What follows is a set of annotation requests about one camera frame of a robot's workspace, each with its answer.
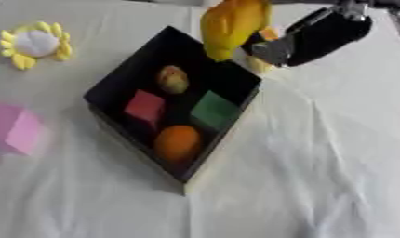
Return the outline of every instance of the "pink cube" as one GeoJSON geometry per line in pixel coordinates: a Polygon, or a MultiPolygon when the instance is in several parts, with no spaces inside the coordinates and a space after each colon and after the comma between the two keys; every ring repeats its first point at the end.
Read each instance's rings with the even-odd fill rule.
{"type": "Polygon", "coordinates": [[[127,114],[145,121],[154,130],[163,110],[164,100],[143,90],[138,90],[125,108],[127,114]]]}
{"type": "Polygon", "coordinates": [[[41,124],[19,106],[0,103],[0,152],[30,154],[41,124]]]}

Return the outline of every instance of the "toy fruit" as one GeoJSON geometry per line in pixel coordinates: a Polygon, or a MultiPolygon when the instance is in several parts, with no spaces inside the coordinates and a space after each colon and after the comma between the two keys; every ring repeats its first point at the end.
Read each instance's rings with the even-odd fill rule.
{"type": "Polygon", "coordinates": [[[164,67],[156,80],[161,89],[169,94],[183,93],[189,86],[187,73],[173,65],[164,67]]]}
{"type": "Polygon", "coordinates": [[[267,0],[224,0],[201,19],[207,55],[215,61],[229,60],[235,49],[268,24],[267,0]]]}
{"type": "Polygon", "coordinates": [[[200,135],[191,126],[172,126],[164,129],[154,142],[155,153],[172,165],[181,165],[200,149],[200,135]]]}
{"type": "Polygon", "coordinates": [[[38,21],[13,32],[2,31],[2,56],[11,57],[20,70],[32,68],[37,58],[55,55],[57,60],[68,60],[72,55],[70,35],[58,23],[49,25],[38,21]]]}

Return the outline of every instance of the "black box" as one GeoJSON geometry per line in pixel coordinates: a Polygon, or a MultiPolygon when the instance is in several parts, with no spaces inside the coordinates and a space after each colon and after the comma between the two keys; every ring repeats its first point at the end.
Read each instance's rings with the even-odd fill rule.
{"type": "Polygon", "coordinates": [[[202,44],[168,26],[91,88],[86,93],[85,100],[90,110],[102,121],[185,185],[256,96],[259,85],[259,77],[232,61],[216,63],[206,56],[202,44]],[[190,86],[185,93],[169,95],[158,87],[155,77],[167,65],[179,66],[188,74],[190,86]],[[166,111],[160,122],[160,129],[173,125],[193,126],[190,111],[208,90],[227,99],[239,110],[231,122],[219,132],[195,126],[203,136],[203,150],[185,169],[176,171],[167,161],[155,156],[152,149],[153,136],[144,135],[139,126],[129,121],[124,113],[137,89],[166,100],[166,111]]]}

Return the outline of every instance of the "yellow sun toy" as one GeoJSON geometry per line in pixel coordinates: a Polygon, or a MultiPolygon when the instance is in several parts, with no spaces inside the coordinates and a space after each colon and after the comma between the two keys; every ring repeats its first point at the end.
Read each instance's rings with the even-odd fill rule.
{"type": "Polygon", "coordinates": [[[68,60],[72,53],[70,35],[58,23],[49,25],[38,21],[33,25],[21,26],[12,33],[2,31],[2,56],[11,57],[20,70],[32,68],[36,59],[54,55],[57,60],[68,60]]]}

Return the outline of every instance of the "table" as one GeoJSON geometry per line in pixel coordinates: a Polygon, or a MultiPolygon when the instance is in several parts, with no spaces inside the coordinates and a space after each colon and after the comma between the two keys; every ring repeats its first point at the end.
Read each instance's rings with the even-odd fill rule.
{"type": "MultiPolygon", "coordinates": [[[[275,7],[273,24],[316,8],[275,7]]],[[[0,100],[46,125],[32,157],[0,157],[0,238],[400,236],[400,38],[382,11],[363,41],[264,75],[187,197],[100,130],[84,92],[167,25],[198,37],[203,11],[0,3],[0,30],[58,21],[75,49],[26,73],[0,58],[0,100]]]]}

